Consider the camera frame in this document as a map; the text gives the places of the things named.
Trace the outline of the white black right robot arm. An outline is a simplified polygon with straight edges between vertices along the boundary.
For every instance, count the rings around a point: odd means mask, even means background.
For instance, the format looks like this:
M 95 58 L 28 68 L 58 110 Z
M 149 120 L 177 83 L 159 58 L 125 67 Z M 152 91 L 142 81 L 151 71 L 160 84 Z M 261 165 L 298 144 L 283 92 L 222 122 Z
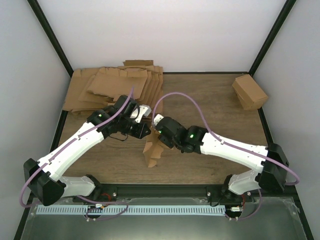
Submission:
M 271 193 L 283 193 L 286 185 L 288 159 L 280 145 L 268 147 L 213 136 L 206 128 L 192 125 L 185 128 L 168 116 L 157 114 L 154 119 L 159 140 L 170 149 L 182 153 L 197 153 L 230 160 L 249 168 L 241 174 L 231 174 L 222 188 L 223 198 L 229 202 L 240 195 L 262 189 Z

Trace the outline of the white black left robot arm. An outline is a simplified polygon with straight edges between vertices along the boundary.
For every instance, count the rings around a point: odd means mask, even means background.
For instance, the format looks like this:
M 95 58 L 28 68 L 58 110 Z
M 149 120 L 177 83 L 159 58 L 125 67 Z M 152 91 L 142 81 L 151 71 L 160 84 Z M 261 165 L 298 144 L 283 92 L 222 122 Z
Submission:
M 100 183 L 91 175 L 66 177 L 64 173 L 84 153 L 115 133 L 142 139 L 151 133 L 142 119 L 151 113 L 148 105 L 121 95 L 115 104 L 94 111 L 68 140 L 39 160 L 23 164 L 25 184 L 44 206 L 59 199 L 84 196 L 97 202 L 102 196 Z

